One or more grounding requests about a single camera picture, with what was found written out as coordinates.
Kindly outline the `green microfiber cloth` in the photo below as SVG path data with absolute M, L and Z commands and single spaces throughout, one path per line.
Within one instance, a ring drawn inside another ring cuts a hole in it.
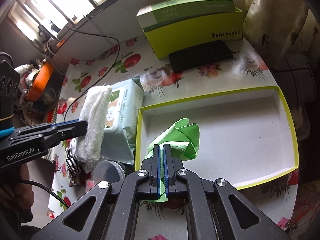
M 170 145 L 170 152 L 173 158 L 178 158 L 181 161 L 196 159 L 200 146 L 200 128 L 198 124 L 189 124 L 188 118 L 176 121 L 151 142 L 145 158 L 152 157 L 154 145 L 160 146 L 160 156 L 164 158 L 163 147 L 165 144 Z

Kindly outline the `white terry towel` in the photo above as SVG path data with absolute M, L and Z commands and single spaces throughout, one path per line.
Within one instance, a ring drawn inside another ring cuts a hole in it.
M 88 90 L 82 106 L 79 120 L 87 122 L 87 132 L 76 139 L 74 155 L 85 173 L 91 172 L 100 158 L 104 123 L 111 94 L 111 86 L 92 87 Z

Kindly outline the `wet wipes pack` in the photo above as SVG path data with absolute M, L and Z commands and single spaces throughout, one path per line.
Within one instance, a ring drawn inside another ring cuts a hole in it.
M 143 97 L 138 76 L 112 85 L 100 151 L 102 158 L 134 164 L 138 111 Z

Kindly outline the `clear plastic round lid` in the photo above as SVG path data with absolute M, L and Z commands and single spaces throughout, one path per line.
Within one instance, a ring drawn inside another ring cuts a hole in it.
M 126 177 L 125 167 L 115 161 L 102 160 L 93 171 L 93 181 L 95 184 L 105 180 L 109 183 L 117 183 Z

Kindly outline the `orange object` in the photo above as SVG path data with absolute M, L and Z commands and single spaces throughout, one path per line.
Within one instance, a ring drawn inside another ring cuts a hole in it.
M 52 63 L 44 63 L 25 96 L 27 101 L 36 102 L 39 100 L 54 70 L 55 68 Z

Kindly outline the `shallow yellow-green box tray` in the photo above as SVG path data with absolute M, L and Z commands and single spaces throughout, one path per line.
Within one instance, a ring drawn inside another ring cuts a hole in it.
M 295 127 L 277 86 L 192 96 L 141 108 L 136 168 L 153 139 L 181 118 L 200 128 L 199 153 L 184 166 L 201 178 L 225 178 L 237 189 L 246 189 L 298 168 Z

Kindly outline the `black smartphone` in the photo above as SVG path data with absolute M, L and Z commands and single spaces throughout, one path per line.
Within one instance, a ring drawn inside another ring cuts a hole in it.
M 225 44 L 218 40 L 185 48 L 169 54 L 172 71 L 183 72 L 192 68 L 211 63 L 228 60 L 233 57 L 233 52 Z

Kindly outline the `yellow-green cardboard box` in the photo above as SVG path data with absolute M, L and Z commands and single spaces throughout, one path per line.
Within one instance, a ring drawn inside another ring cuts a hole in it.
M 145 33 L 158 59 L 170 53 L 212 41 L 235 41 L 243 37 L 243 12 L 211 14 L 175 22 Z

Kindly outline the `green box lid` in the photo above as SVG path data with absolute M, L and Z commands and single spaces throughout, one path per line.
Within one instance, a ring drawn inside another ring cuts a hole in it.
M 141 8 L 136 18 L 148 32 L 189 18 L 233 11 L 233 0 L 167 0 Z

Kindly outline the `patterned curtain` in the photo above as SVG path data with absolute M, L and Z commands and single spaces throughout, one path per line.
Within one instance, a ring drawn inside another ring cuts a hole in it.
M 315 100 L 316 83 L 306 52 L 311 16 L 304 0 L 245 0 L 244 38 L 254 52 L 245 55 L 251 74 L 270 70 L 289 104 Z

